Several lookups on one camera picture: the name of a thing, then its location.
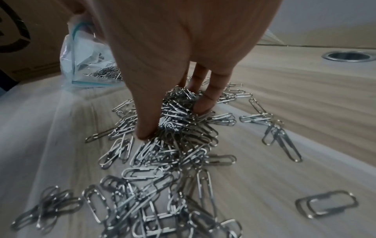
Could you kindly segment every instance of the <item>ziplock bag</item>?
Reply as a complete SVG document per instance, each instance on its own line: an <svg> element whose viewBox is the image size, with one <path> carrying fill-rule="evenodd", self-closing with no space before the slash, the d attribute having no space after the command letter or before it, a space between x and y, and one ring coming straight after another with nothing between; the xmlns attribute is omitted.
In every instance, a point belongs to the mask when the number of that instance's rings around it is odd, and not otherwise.
<svg viewBox="0 0 376 238"><path fill-rule="evenodd" d="M60 52L60 69L74 86L125 86L110 47L96 37L91 18L75 15Z"/></svg>

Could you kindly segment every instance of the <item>metal grommet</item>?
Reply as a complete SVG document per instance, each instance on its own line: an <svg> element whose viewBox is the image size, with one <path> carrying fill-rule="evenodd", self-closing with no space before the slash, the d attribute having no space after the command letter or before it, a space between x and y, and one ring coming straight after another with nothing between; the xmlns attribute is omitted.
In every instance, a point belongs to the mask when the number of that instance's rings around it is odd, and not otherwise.
<svg viewBox="0 0 376 238"><path fill-rule="evenodd" d="M376 60L376 55L362 51L331 51L322 58L339 62L368 62Z"/></svg>

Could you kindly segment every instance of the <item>hand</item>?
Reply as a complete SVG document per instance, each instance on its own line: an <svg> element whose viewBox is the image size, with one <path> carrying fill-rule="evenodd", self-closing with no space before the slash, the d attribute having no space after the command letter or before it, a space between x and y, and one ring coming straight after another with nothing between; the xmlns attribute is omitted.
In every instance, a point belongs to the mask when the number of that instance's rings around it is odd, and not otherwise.
<svg viewBox="0 0 376 238"><path fill-rule="evenodd" d="M165 93L185 86L190 61L197 62L188 88L210 82L194 106L210 110L233 68L259 41L282 0L60 0L74 13L89 12L103 30L130 89L138 114L136 134L158 127Z"/></svg>

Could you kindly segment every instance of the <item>desk surface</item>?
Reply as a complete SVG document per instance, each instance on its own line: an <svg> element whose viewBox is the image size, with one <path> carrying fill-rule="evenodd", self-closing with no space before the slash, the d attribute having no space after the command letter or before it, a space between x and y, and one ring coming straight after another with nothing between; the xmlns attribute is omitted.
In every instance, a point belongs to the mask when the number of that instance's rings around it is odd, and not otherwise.
<svg viewBox="0 0 376 238"><path fill-rule="evenodd" d="M215 127L215 152L238 158L232 167L209 169L218 209L241 222L245 237L376 237L375 63L344 67L319 58L329 50L258 46L234 71L232 82L243 83L284 120L304 158L297 164L278 145L264 146L263 127ZM59 185L78 196L126 167L117 161L101 170L97 159L111 142L84 139L113 126L118 117L111 109L130 98L129 91L63 84L60 76L23 83L0 98L0 237L42 236L33 225L17 233L9 225L37 204L44 188ZM215 110L253 113L247 99ZM322 220L305 219L295 209L298 198L338 189L354 193L359 207ZM44 237L89 238L101 230L84 205L60 217Z"/></svg>

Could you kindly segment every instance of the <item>black printed logo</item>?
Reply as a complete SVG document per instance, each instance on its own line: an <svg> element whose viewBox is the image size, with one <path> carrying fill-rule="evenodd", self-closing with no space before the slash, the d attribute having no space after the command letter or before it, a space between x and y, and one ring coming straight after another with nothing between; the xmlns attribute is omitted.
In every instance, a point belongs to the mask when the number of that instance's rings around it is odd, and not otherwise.
<svg viewBox="0 0 376 238"><path fill-rule="evenodd" d="M2 8L3 11L8 14L20 33L16 41L7 45L0 45L0 53L10 53L22 50L30 44L30 33L27 30L26 25L24 24L23 20L17 15L17 13L13 9L11 9L11 7L9 7L8 4L6 4L3 0L0 0L0 8ZM2 22L3 18L0 17L0 37L6 37L1 30Z"/></svg>

